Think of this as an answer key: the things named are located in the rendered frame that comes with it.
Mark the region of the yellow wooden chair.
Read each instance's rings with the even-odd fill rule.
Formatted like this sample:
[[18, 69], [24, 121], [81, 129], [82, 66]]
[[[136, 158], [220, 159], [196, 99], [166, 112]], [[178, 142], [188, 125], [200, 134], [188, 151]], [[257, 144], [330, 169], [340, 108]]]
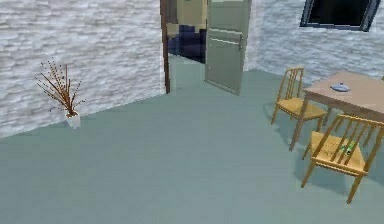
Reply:
[[[287, 68], [279, 86], [279, 91], [275, 101], [275, 107], [271, 118], [271, 123], [275, 122], [276, 115], [283, 111], [290, 116], [290, 119], [298, 119], [304, 100], [301, 98], [303, 88], [304, 68]], [[327, 112], [320, 107], [307, 104], [304, 113], [304, 120], [318, 120], [316, 130], [319, 131]]]
[[[384, 138], [384, 123], [339, 114], [325, 133], [312, 131], [302, 159], [310, 157], [309, 167], [302, 180], [304, 188], [313, 169], [322, 167], [354, 177], [347, 203], [350, 204]], [[345, 144], [354, 144], [350, 155], [340, 151]]]

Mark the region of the dark blue sofa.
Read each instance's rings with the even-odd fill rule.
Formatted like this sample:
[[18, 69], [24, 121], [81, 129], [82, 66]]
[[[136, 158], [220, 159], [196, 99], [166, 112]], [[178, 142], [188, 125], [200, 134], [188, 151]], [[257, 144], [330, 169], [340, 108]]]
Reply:
[[179, 33], [168, 40], [168, 52], [205, 63], [206, 30], [196, 32], [194, 26], [180, 25]]

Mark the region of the grey-green room door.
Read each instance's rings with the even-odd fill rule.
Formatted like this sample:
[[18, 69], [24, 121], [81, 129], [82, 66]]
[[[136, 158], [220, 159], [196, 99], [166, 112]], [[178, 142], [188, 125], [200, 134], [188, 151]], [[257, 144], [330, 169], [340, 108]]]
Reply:
[[[252, 0], [208, 0], [205, 82], [239, 95]], [[239, 34], [243, 34], [239, 51]]]

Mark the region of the brown twig plant white pot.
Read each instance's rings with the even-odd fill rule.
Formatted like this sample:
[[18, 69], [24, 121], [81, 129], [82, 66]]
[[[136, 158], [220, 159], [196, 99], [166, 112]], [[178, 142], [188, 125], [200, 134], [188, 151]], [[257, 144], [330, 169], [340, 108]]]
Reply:
[[78, 90], [82, 81], [79, 81], [72, 90], [72, 80], [68, 74], [68, 65], [57, 64], [54, 60], [48, 60], [46, 63], [41, 63], [44, 71], [40, 73], [41, 77], [36, 77], [37, 86], [51, 99], [59, 103], [58, 106], [49, 109], [52, 112], [54, 109], [64, 113], [67, 124], [77, 129], [81, 126], [81, 115], [76, 111], [76, 108], [85, 99], [76, 101]]

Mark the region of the pale blue flat dish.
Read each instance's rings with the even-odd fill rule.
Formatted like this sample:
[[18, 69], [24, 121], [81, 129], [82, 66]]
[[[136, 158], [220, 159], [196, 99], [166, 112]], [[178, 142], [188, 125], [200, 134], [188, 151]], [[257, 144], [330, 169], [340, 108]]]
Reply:
[[349, 92], [351, 90], [351, 88], [344, 83], [333, 84], [330, 86], [330, 88], [337, 92]]

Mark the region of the brown wooden table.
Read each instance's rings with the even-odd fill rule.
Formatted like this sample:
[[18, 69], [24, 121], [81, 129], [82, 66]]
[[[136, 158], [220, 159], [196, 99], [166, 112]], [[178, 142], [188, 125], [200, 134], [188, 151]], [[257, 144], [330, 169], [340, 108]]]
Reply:
[[[337, 92], [330, 88], [331, 85], [339, 83], [344, 83], [351, 90], [349, 92]], [[309, 101], [328, 106], [328, 112], [335, 108], [361, 118], [384, 123], [384, 81], [361, 74], [339, 71], [305, 88], [304, 93], [303, 106], [289, 146], [290, 151], [295, 148], [299, 138], [304, 113]]]

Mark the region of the dark framed window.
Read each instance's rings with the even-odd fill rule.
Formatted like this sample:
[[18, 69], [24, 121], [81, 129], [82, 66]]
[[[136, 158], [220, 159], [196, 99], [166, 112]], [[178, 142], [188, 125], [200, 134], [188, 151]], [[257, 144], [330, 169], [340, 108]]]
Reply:
[[381, 0], [306, 0], [301, 27], [368, 32]]

